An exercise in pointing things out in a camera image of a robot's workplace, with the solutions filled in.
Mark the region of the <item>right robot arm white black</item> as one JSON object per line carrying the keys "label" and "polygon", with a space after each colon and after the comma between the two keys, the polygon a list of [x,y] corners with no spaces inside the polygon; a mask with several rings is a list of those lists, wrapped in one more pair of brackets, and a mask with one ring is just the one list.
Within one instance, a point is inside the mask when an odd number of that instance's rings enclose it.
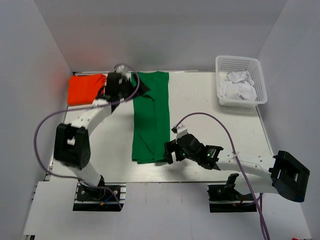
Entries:
{"label": "right robot arm white black", "polygon": [[189,159],[206,170],[231,171],[223,195],[272,193],[292,202],[305,200],[310,170],[287,151],[274,156],[234,154],[221,146],[204,145],[187,133],[166,142],[163,157],[169,164]]}

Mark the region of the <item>green t shirt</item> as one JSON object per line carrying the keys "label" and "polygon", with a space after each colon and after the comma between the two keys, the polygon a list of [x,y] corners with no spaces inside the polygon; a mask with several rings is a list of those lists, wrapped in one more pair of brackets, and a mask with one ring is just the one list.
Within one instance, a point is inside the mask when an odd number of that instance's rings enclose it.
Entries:
{"label": "green t shirt", "polygon": [[133,100],[131,158],[138,164],[163,162],[170,141],[169,73],[138,72],[149,91]]}

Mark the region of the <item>white t shirt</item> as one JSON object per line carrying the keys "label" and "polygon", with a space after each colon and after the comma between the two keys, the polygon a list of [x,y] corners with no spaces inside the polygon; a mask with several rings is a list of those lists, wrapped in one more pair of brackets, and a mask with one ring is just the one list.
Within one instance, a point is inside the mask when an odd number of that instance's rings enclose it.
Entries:
{"label": "white t shirt", "polygon": [[223,99],[255,101],[257,92],[248,71],[230,72],[219,84],[219,95]]}

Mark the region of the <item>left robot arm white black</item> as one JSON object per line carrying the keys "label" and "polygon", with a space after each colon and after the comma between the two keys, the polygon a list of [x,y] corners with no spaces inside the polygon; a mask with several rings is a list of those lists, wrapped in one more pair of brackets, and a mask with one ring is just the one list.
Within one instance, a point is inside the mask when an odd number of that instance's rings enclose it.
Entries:
{"label": "left robot arm white black", "polygon": [[67,103],[69,106],[84,106],[85,111],[75,120],[56,127],[53,158],[70,169],[73,178],[83,185],[102,188],[104,178],[90,163],[90,135],[111,116],[121,100],[133,100],[149,90],[136,71],[132,77],[118,69],[106,75],[72,76]]}

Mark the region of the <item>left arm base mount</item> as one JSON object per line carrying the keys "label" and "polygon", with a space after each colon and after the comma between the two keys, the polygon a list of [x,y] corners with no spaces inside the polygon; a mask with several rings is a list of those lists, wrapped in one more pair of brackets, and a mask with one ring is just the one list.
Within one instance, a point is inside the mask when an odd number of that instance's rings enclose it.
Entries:
{"label": "left arm base mount", "polygon": [[111,184],[105,189],[91,189],[77,184],[73,208],[74,212],[120,212],[125,202],[126,185]]}

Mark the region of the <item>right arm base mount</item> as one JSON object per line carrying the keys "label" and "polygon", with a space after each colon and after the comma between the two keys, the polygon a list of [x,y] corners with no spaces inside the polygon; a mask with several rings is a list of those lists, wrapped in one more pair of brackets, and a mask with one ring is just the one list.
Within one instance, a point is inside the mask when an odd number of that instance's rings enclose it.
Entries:
{"label": "right arm base mount", "polygon": [[225,184],[209,184],[207,188],[210,213],[257,212],[252,195],[241,194],[236,189],[238,173],[231,174]]}

